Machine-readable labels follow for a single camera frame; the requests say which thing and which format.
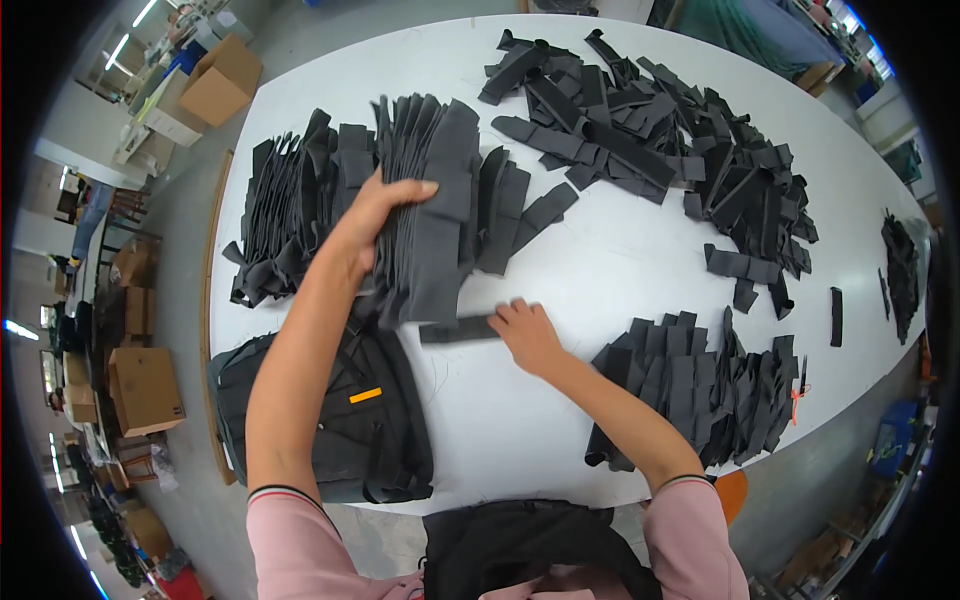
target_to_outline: striped cuff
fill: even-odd
[[[307,494],[301,492],[297,488],[291,488],[290,486],[281,486],[281,485],[264,486],[262,488],[258,488],[253,492],[250,492],[250,495],[247,497],[247,509],[249,510],[250,506],[252,506],[253,502],[255,502],[256,500],[259,500],[260,498],[265,498],[267,496],[273,496],[273,495],[299,498],[300,500],[309,502],[313,507],[315,507],[318,511],[320,511],[320,514],[324,516],[324,518],[326,519],[326,522],[328,522],[330,524],[330,527],[333,528],[333,531],[337,532],[337,536],[340,538],[340,540],[344,538],[343,536],[340,535],[340,530],[337,529],[336,524],[334,524],[333,519],[330,518],[330,516],[326,513],[326,511],[324,510],[324,507],[321,506],[316,500],[314,500]]]
[[[701,483],[707,484],[711,488],[713,487],[713,484],[711,484],[706,477],[702,477],[700,475],[681,475],[680,477],[674,477],[673,479],[670,479],[669,481],[664,483],[662,486],[660,486],[660,489],[657,490],[657,493],[662,493],[667,488],[672,487],[678,483],[682,483],[684,481],[699,481]]]
[[[316,506],[321,513],[324,511],[324,508],[320,504],[318,504],[316,500],[314,500],[307,494],[301,492],[296,488],[291,488],[290,486],[280,486],[280,485],[263,486],[262,488],[258,488],[253,492],[250,492],[250,495],[247,497],[247,506],[249,507],[251,504],[253,504],[254,500],[257,500],[259,498],[262,498],[268,495],[293,496],[295,498],[300,498],[301,500],[306,500],[310,504]]]

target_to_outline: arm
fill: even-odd
[[[246,434],[251,491],[284,485],[320,502],[310,449],[347,315],[373,265],[373,240],[391,208],[436,191],[427,181],[384,185],[377,169],[317,252],[253,382]]]
[[[704,476],[700,458],[673,425],[561,347],[542,306],[523,300],[498,306],[490,325],[521,369],[557,388],[596,421],[640,469],[652,493],[682,475]]]

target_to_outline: black backpack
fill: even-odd
[[[207,365],[220,441],[244,486],[247,403],[274,335],[253,338]],[[406,502],[433,493],[433,453],[420,396],[393,331],[348,320],[327,383],[312,457],[324,502]]]
[[[423,598],[475,600],[565,564],[603,568],[634,600],[661,600],[660,582],[612,521],[613,509],[562,500],[504,500],[425,516]]]

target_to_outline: pink shirt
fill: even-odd
[[[423,571],[394,579],[359,575],[326,513],[306,495],[265,488],[251,495],[247,532],[260,600],[418,600]],[[660,489],[643,522],[650,563],[664,600],[747,599],[747,580],[730,550],[716,490],[699,477]],[[525,584],[479,600],[630,600],[616,576],[555,566]]]

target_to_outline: hand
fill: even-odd
[[[542,379],[570,354],[560,345],[557,332],[546,311],[539,304],[527,306],[523,299],[508,306],[500,304],[496,314],[487,318],[514,355],[514,362],[524,371]]]
[[[365,273],[373,268],[373,241],[387,222],[390,210],[401,204],[429,200],[438,188],[435,181],[403,180],[385,184],[377,167],[330,233],[330,240],[356,252]]]

